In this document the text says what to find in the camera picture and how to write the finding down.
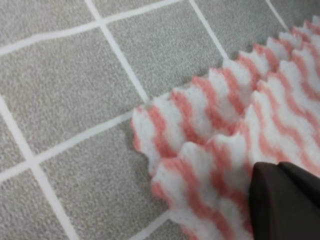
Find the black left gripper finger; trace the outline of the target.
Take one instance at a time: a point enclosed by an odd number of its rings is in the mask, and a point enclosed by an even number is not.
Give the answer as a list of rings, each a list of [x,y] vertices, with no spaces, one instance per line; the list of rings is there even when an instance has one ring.
[[[249,188],[255,240],[318,240],[320,179],[289,162],[257,162]]]

